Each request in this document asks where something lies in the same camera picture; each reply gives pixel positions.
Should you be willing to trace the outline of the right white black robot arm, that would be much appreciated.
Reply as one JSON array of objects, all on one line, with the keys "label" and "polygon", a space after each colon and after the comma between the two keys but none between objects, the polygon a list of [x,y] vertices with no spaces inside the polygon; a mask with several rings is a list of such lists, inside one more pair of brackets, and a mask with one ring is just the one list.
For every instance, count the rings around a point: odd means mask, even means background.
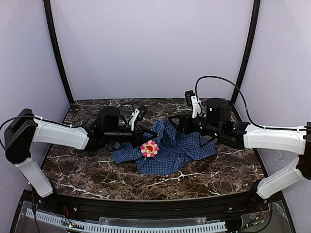
[{"label": "right white black robot arm", "polygon": [[271,149],[289,151],[297,157],[284,168],[253,183],[249,200],[264,201],[273,194],[311,178],[311,124],[296,128],[256,126],[253,123],[231,121],[229,102],[221,98],[206,100],[203,115],[196,96],[187,97],[192,113],[169,117],[181,133],[199,133],[233,149]]}]

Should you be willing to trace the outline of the blue checkered shirt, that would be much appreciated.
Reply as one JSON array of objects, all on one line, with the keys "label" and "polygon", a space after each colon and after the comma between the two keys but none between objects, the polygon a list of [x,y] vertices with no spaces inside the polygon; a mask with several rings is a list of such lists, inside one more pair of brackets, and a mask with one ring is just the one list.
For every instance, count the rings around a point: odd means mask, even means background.
[{"label": "blue checkered shirt", "polygon": [[158,120],[152,131],[158,133],[159,146],[154,158],[144,158],[140,147],[133,148],[127,143],[112,155],[112,160],[121,164],[134,161],[141,174],[169,175],[179,171],[187,162],[199,161],[216,154],[216,146],[199,133],[182,134],[167,120]]}]

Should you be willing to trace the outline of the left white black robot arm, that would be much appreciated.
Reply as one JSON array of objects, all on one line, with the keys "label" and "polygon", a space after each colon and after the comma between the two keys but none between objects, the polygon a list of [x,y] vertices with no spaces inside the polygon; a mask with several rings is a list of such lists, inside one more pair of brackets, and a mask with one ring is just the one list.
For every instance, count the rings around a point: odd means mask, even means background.
[{"label": "left white black robot arm", "polygon": [[141,106],[126,120],[119,107],[103,107],[91,125],[85,127],[44,119],[26,108],[18,116],[5,121],[8,127],[0,145],[6,159],[20,170],[40,197],[46,198],[54,193],[53,186],[32,158],[32,143],[54,144],[91,152],[115,144],[140,147],[157,137],[157,133],[138,125],[145,113],[146,107]]}]

